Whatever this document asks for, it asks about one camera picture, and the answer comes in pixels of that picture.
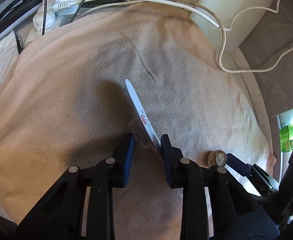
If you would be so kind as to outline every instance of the white plastic knife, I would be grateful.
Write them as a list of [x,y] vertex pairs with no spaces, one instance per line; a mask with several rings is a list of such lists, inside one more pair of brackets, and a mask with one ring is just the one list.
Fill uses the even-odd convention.
[[140,117],[140,120],[145,128],[145,130],[147,131],[147,133],[149,134],[149,137],[151,138],[151,141],[154,143],[156,149],[158,152],[160,152],[161,150],[161,142],[158,138],[158,136],[156,135],[151,123],[150,123],[150,120],[149,118],[147,117],[145,111],[144,111],[144,108],[141,104],[141,101],[139,100],[139,97],[137,96],[131,82],[126,79],[125,80],[125,86],[128,90],[128,94],[130,95],[131,97],[131,100],[133,102],[133,105],[137,111],[137,114],[139,115]]

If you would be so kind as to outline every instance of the red logo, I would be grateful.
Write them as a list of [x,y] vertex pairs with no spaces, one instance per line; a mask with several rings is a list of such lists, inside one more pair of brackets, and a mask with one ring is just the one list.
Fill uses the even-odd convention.
[[141,119],[142,119],[142,122],[144,123],[144,125],[146,125],[146,121],[145,121],[145,119],[144,119],[143,114],[141,114]]

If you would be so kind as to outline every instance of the green object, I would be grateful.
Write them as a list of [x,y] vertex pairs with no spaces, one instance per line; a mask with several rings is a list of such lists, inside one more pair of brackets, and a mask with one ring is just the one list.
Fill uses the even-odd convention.
[[280,131],[281,151],[290,152],[293,150],[293,125],[285,126]]

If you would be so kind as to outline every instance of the beige blanket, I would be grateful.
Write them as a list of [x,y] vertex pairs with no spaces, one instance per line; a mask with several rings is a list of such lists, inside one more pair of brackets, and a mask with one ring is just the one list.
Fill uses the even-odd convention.
[[182,190],[169,189],[158,153],[141,142],[124,80],[158,136],[168,133],[184,156],[205,166],[206,154],[222,149],[270,168],[274,156],[244,94],[214,57],[186,15],[151,3],[34,41],[0,87],[0,204],[19,223],[69,166],[95,165],[133,131],[130,182],[114,190],[116,237],[179,239]]

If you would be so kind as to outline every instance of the metal pin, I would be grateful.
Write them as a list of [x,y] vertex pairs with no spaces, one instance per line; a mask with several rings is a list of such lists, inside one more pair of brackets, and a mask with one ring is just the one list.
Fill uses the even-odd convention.
[[222,166],[218,167],[216,170],[217,170],[217,172],[222,173],[222,174],[226,173],[226,169]]
[[71,172],[71,173],[75,173],[75,172],[77,172],[78,171],[78,167],[77,166],[71,166],[70,168],[69,168],[69,172]]
[[115,163],[115,158],[107,158],[106,160],[105,160],[105,162],[107,163],[107,164],[112,164],[112,163]]
[[190,160],[188,158],[182,158],[182,159],[180,159],[180,162],[183,164],[189,164]]

